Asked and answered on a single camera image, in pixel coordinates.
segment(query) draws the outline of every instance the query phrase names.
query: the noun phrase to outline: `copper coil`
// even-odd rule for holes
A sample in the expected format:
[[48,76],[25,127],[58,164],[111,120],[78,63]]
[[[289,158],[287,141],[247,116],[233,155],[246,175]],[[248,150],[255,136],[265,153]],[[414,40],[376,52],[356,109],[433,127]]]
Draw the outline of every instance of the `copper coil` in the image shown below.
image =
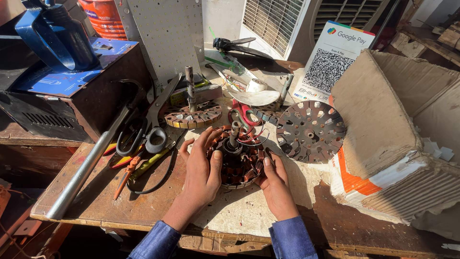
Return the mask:
[[244,175],[244,181],[247,182],[249,180],[251,180],[252,178],[256,177],[256,174],[254,173],[254,170],[250,170],[249,172],[247,172],[245,175]]
[[[208,159],[211,158],[213,151],[216,148],[219,148],[219,145],[222,145],[223,139],[230,136],[230,125],[225,125],[221,127],[216,127],[214,130],[222,129],[223,132],[220,136],[217,136],[211,142],[210,147],[207,150]],[[261,143],[260,140],[254,139],[255,134],[252,132],[246,133],[246,131],[241,128],[241,131],[238,134],[241,141],[249,140],[252,145]],[[265,157],[265,152],[262,145],[257,145],[255,147],[248,147],[243,155],[243,166],[239,168],[223,167],[221,169],[222,184],[232,185],[235,183],[250,182],[255,177],[260,174],[260,171],[263,169],[262,160]]]

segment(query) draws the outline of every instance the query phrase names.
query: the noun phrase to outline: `right hand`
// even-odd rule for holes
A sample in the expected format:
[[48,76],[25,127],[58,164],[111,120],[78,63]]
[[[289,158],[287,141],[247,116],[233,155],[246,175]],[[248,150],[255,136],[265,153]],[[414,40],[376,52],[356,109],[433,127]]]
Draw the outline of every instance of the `right hand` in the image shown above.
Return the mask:
[[255,183],[264,191],[268,208],[275,215],[278,221],[299,216],[299,211],[292,199],[289,187],[288,174],[284,169],[281,158],[274,154],[269,148],[265,149],[266,154],[275,163],[271,163],[270,158],[264,159],[265,177],[258,178]]

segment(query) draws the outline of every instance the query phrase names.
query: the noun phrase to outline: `metal rod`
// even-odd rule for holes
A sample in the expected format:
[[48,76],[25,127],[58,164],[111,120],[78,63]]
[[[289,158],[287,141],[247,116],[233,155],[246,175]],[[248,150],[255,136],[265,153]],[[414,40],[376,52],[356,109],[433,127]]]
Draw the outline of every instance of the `metal rod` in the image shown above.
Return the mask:
[[374,48],[374,45],[377,43],[377,40],[379,39],[380,34],[382,33],[383,29],[385,29],[386,24],[388,23],[388,21],[390,20],[391,16],[395,12],[396,7],[398,6],[400,1],[401,0],[396,0],[395,4],[393,4],[393,7],[391,7],[390,12],[386,16],[385,21],[383,22],[382,26],[380,27],[379,31],[377,32],[377,35],[375,36],[374,40],[372,41],[371,45],[369,46],[369,49]]
[[99,159],[101,159],[105,149],[107,149],[110,142],[114,138],[116,130],[128,117],[130,110],[131,109],[128,108],[128,106],[124,106],[118,117],[110,126],[110,129],[102,133],[99,140],[96,142],[94,147],[91,149],[91,152],[86,157],[85,161],[83,161],[80,168],[74,174],[70,182],[61,192],[56,202],[46,214],[47,218],[55,220],[61,220],[63,218],[67,208],[75,199],[78,192],[81,190],[89,175],[91,174],[92,170],[98,163]]
[[185,79],[187,80],[187,92],[189,94],[189,110],[190,112],[196,112],[195,81],[191,65],[185,66]]
[[286,95],[288,94],[289,87],[291,87],[292,79],[294,78],[293,74],[288,74],[286,77],[286,81],[284,81],[283,88],[281,89],[281,95],[280,98],[278,98],[278,101],[275,104],[275,110],[280,111],[281,106],[284,104],[284,100],[286,99]]
[[241,123],[234,121],[231,124],[230,145],[235,149],[238,148],[238,134],[240,133]]

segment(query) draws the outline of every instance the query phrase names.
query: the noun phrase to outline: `blue sleeve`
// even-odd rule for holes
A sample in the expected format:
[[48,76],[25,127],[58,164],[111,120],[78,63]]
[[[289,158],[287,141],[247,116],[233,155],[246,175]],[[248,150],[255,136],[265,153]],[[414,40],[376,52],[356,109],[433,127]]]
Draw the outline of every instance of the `blue sleeve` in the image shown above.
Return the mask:
[[168,259],[179,238],[180,234],[175,229],[158,220],[128,259]]
[[301,216],[275,222],[268,230],[276,258],[318,259]]

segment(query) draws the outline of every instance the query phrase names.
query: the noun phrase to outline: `hand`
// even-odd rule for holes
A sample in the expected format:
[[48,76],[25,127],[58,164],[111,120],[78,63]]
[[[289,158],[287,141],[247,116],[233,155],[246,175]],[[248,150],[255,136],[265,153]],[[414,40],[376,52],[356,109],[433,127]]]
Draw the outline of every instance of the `hand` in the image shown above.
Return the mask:
[[[179,153],[187,164],[184,189],[176,197],[162,221],[177,232],[182,233],[189,224],[193,215],[198,213],[216,197],[217,190],[222,182],[220,169],[222,168],[222,152],[216,150],[211,157],[211,163],[206,157],[206,150],[213,139],[222,134],[222,130],[213,131],[207,128],[195,141],[194,138],[184,141]],[[194,143],[191,153],[187,147]]]
[[281,158],[274,154],[269,148],[265,149],[275,163],[275,168],[270,158],[264,159],[265,177],[258,178],[255,183],[264,191],[268,208],[275,215],[278,221],[299,216],[299,211],[292,199],[289,187],[288,174],[284,169]]

